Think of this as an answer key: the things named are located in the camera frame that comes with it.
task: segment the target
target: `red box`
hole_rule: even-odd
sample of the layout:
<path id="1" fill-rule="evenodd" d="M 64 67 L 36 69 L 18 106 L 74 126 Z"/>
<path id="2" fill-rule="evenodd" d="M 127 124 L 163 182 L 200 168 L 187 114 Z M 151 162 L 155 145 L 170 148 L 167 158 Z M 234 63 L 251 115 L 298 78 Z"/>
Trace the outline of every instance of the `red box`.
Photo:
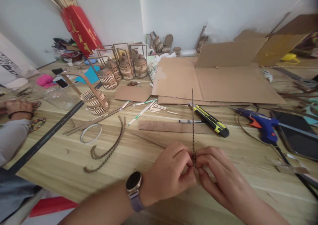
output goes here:
<path id="1" fill-rule="evenodd" d="M 97 46 L 102 45 L 81 7 L 64 8 L 61 17 L 85 57 L 89 57 L 90 54 L 93 54 L 93 50 L 97 49 Z"/>

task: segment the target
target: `pink yarn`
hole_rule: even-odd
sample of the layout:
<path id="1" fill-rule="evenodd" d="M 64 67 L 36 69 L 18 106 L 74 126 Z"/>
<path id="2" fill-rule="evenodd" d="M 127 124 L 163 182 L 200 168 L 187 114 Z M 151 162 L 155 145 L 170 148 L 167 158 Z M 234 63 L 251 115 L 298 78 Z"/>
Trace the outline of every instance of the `pink yarn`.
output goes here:
<path id="1" fill-rule="evenodd" d="M 45 88 L 49 88 L 52 86 L 55 86 L 57 84 L 53 84 L 53 77 L 47 74 L 43 74 L 42 76 L 40 76 L 37 80 L 36 83 L 39 86 L 45 87 Z"/>

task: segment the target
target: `watch strap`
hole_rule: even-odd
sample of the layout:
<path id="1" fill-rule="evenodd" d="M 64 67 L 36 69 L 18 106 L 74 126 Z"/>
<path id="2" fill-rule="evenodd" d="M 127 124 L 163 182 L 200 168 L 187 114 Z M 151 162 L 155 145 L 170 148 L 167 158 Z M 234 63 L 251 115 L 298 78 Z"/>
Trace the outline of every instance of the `watch strap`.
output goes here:
<path id="1" fill-rule="evenodd" d="M 135 212 L 140 212 L 144 209 L 140 199 L 139 199 L 139 191 L 137 190 L 135 193 L 129 195 L 130 201 L 132 203 L 132 208 Z"/>

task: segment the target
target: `wooden table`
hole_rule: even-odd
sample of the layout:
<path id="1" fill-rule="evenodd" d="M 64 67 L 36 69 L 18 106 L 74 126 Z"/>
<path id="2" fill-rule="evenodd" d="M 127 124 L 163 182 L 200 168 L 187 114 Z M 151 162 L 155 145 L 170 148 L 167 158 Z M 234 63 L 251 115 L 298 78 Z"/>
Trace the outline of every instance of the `wooden table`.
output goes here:
<path id="1" fill-rule="evenodd" d="M 51 74 L 52 68 L 61 67 L 61 63 L 53 63 L 43 69 L 43 73 Z M 274 76 L 272 85 L 279 90 L 292 91 L 292 80 L 282 73 L 269 69 Z M 318 69 L 292 69 L 293 73 L 302 77 L 313 77 L 318 74 Z M 138 80 L 142 86 L 149 86 L 150 80 Z M 87 86 L 79 85 L 80 91 L 87 90 Z M 124 101 L 114 100 L 114 92 L 101 90 L 106 95 L 112 111 L 124 104 Z M 67 88 L 70 95 L 75 96 L 71 88 Z M 65 111 L 60 111 L 43 99 L 42 106 L 36 116 L 47 118 L 44 127 L 29 134 L 26 142 L 21 147 L 18 155 L 4 167 L 10 168 L 12 164 L 25 153 L 37 140 L 39 140 L 60 118 Z M 298 103 L 287 100 L 285 108 L 291 108 Z M 128 107 L 119 112 L 130 122 L 145 105 Z M 168 105 L 170 111 L 178 115 L 160 111 L 160 113 L 144 113 L 139 120 L 155 120 L 177 122 L 179 119 L 190 119 L 191 110 L 185 105 Z M 278 212 L 280 212 L 291 224 L 309 224 L 316 221 L 318 203 L 295 175 L 278 172 L 270 160 L 278 161 L 277 153 L 270 147 L 247 136 L 235 121 L 235 114 L 226 107 L 204 107 L 212 115 L 222 121 L 230 130 L 228 138 L 217 135 L 195 135 L 196 148 L 209 145 L 222 148 L 233 161 L 239 171 L 246 177 L 257 194 Z M 72 117 L 72 121 L 79 125 L 95 118 L 85 110 L 85 106 Z M 248 120 L 241 118 L 244 128 L 253 136 L 258 137 L 256 128 L 250 127 Z M 19 176 L 38 184 L 50 191 L 56 192 L 75 202 L 81 202 L 96 190 L 110 185 L 118 180 L 125 180 L 136 170 L 145 171 L 151 167 L 158 155 L 163 150 L 161 147 L 132 134 L 138 130 L 138 120 L 126 127 L 126 132 L 108 162 L 96 173 L 86 174 L 83 167 L 89 169 L 98 167 L 103 159 L 93 160 L 90 157 L 90 149 L 97 145 L 96 153 L 105 153 L 116 141 L 120 132 L 120 122 L 116 115 L 100 122 L 103 127 L 102 135 L 92 144 L 86 145 L 79 141 L 81 132 L 70 136 L 63 132 L 71 129 L 73 124 L 68 121 L 17 173 Z M 98 128 L 89 130 L 84 140 L 88 141 L 96 136 Z M 191 148 L 192 134 L 172 132 L 149 132 L 156 138 L 167 141 L 180 141 Z M 281 140 L 278 145 L 286 152 Z M 311 172 L 318 178 L 318 164 L 311 160 L 298 157 Z M 151 206 L 145 211 L 129 218 L 125 224 L 242 224 L 235 216 L 219 205 L 200 185 L 165 201 Z"/>

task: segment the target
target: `white ring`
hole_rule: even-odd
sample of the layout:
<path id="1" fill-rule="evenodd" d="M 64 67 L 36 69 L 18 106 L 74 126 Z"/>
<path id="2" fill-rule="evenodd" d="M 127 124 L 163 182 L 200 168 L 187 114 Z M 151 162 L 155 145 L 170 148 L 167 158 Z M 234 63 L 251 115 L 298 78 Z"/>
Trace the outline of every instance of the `white ring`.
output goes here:
<path id="1" fill-rule="evenodd" d="M 85 134 L 85 132 L 86 132 L 89 128 L 91 128 L 91 127 L 93 127 L 93 126 L 100 126 L 100 132 L 99 132 L 98 136 L 97 136 L 94 140 L 92 140 L 92 141 L 90 141 L 90 142 L 84 142 L 84 141 L 83 141 L 83 135 Z M 80 140 L 83 144 L 92 143 L 92 142 L 94 142 L 95 140 L 97 140 L 98 137 L 102 134 L 102 130 L 103 130 L 103 128 L 102 128 L 102 126 L 101 126 L 100 124 L 93 124 L 93 125 L 87 127 L 87 128 L 82 132 L 82 134 L 80 135 L 79 140 Z"/>

